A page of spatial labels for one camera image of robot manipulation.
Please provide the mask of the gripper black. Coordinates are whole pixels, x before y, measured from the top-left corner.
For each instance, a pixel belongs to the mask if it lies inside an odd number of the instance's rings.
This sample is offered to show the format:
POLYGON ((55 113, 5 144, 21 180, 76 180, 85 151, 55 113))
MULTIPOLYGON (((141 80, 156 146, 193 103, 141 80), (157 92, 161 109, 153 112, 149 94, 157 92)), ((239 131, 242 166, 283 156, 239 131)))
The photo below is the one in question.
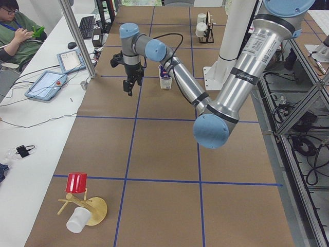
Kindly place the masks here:
POLYGON ((127 79, 123 80, 123 90, 127 92, 129 96, 133 95, 134 83, 137 82, 139 86, 142 86, 142 80, 144 77, 144 67, 141 64, 125 65, 125 72, 127 79))

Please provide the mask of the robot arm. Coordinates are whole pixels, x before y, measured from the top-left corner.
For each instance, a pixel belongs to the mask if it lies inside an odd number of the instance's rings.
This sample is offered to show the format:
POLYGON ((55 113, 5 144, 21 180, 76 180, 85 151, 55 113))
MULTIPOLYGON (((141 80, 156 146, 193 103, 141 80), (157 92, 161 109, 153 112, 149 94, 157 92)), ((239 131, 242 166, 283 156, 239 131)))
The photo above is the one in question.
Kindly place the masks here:
POLYGON ((216 149, 226 143, 239 122, 240 108, 281 42, 300 35, 302 19, 312 5, 313 1, 263 1, 253 21, 254 32, 215 100, 210 99, 172 48, 141 34, 134 23, 120 26, 122 50, 113 56, 111 66, 124 66, 127 79, 123 89, 131 95, 133 86, 141 84, 144 75, 141 57, 160 63, 199 112, 193 125, 194 138, 200 145, 216 149))

